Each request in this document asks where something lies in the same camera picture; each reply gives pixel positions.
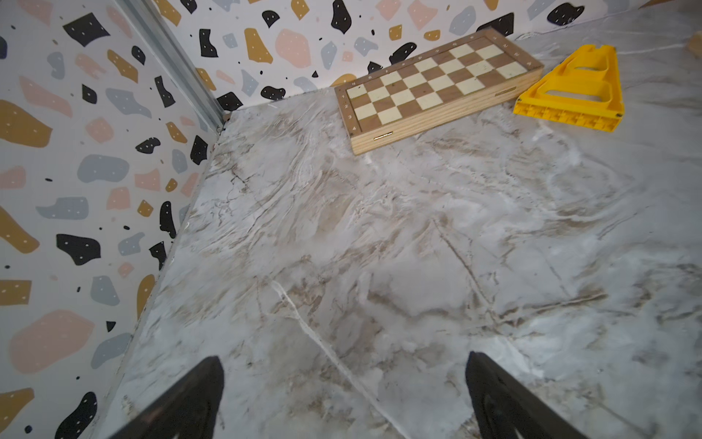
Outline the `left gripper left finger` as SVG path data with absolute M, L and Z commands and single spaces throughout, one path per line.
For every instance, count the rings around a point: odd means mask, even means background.
M 225 374 L 219 357 L 205 358 L 114 438 L 211 438 Z

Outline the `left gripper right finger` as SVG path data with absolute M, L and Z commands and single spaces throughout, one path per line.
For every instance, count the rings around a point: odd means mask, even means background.
M 483 438 L 586 438 L 482 352 L 469 354 L 465 380 Z

